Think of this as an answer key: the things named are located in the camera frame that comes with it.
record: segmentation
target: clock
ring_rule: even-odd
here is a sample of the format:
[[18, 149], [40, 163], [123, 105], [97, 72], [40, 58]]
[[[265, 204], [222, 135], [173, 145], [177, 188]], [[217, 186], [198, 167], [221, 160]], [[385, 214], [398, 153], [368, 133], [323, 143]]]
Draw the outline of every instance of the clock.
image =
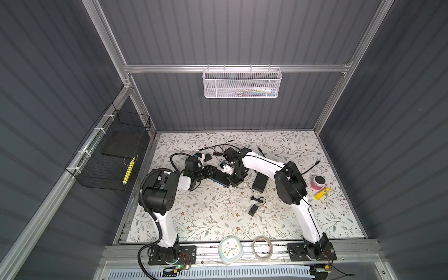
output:
[[229, 265], [243, 256], [243, 246], [238, 238], [229, 236], [221, 241], [218, 252], [224, 264]]

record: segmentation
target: gray wall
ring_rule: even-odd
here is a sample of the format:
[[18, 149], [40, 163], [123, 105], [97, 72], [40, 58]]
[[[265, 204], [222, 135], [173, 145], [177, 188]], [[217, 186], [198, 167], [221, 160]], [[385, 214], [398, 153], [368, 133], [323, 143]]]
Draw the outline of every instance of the gray wall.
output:
[[320, 136], [400, 279], [445, 279], [448, 1], [396, 1]]
[[[378, 0], [101, 0], [128, 64], [341, 64]], [[313, 128], [340, 74], [284, 73], [276, 99], [206, 99], [200, 74], [134, 74], [159, 131]]]
[[340, 73], [285, 73], [279, 97], [210, 99], [202, 75], [133, 77], [158, 131], [313, 128]]
[[[80, 1], [0, 3], [0, 259], [121, 88]], [[17, 279], [90, 277], [126, 199], [75, 185]]]

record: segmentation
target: yellow glue stick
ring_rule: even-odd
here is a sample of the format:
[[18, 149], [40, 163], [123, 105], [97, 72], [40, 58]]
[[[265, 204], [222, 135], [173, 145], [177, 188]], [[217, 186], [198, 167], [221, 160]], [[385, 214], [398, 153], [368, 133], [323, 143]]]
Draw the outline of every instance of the yellow glue stick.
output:
[[316, 193], [314, 195], [315, 199], [321, 199], [327, 192], [329, 192], [331, 189], [329, 187], [326, 187], [325, 189], [321, 190], [320, 192]]

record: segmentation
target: pink jar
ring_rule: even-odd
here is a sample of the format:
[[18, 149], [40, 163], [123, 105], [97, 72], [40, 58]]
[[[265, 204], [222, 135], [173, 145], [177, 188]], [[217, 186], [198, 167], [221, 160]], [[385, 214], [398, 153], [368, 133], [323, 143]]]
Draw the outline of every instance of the pink jar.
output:
[[315, 190], [320, 190], [321, 188], [323, 188], [325, 186], [325, 178], [321, 175], [316, 175], [313, 176], [313, 178], [311, 179], [311, 188], [315, 189]]

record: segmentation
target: floral tablecloth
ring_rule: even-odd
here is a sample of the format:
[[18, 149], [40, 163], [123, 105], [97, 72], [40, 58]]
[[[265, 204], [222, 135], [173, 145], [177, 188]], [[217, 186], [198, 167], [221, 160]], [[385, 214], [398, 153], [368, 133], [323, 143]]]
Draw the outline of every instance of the floral tablecloth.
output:
[[[307, 170], [316, 160], [321, 162], [304, 175], [307, 182], [309, 203], [314, 214], [329, 238], [362, 238], [358, 223], [341, 191], [336, 177], [328, 164], [319, 141], [313, 131], [267, 131], [267, 132], [207, 132], [207, 133], [162, 133], [151, 163], [154, 168], [170, 168], [171, 154], [223, 144], [247, 147], [258, 153], [259, 146], [267, 158], [279, 162], [295, 162], [300, 171]], [[175, 164], [183, 169], [185, 157], [176, 156]], [[215, 156], [207, 164], [219, 166]], [[313, 175], [322, 175], [331, 191], [320, 200], [314, 199], [317, 192], [309, 186]], [[251, 187], [256, 173], [250, 170], [248, 177], [239, 187]], [[249, 200], [249, 189], [225, 188], [212, 181], [204, 180], [193, 192], [177, 191], [176, 203], [172, 208], [173, 222], [181, 241], [219, 241], [234, 235], [241, 240], [253, 240], [265, 236], [271, 240], [299, 239], [302, 229], [289, 205], [277, 196], [275, 182], [268, 180], [263, 193], [256, 197], [266, 198], [266, 203], [252, 217], [248, 214], [254, 200]], [[129, 230], [127, 242], [149, 242], [156, 239], [151, 217], [137, 207]]]

